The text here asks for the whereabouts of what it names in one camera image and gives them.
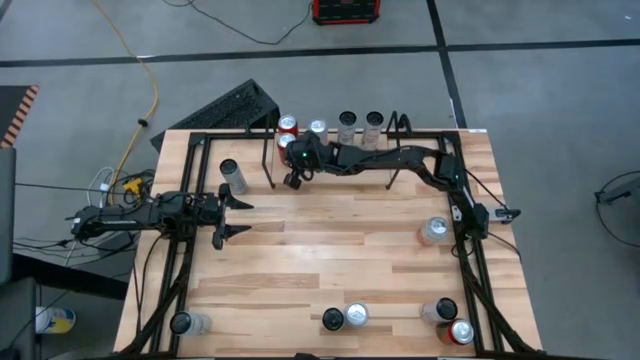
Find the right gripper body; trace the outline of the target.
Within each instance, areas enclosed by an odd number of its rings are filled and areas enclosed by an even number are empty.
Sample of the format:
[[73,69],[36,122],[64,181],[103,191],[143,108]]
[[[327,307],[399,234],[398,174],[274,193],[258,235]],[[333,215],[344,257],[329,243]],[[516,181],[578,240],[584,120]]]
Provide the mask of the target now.
[[332,155],[333,145],[322,143],[316,136],[287,144],[287,165],[300,171],[328,172]]

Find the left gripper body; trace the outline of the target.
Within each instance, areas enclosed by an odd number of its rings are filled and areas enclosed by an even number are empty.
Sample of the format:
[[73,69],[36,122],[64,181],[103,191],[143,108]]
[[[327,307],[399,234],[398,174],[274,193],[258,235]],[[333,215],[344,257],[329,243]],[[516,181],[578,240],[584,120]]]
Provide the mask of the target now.
[[215,239],[224,238],[224,224],[222,223],[221,205],[213,193],[198,195],[192,200],[194,226],[215,226]]

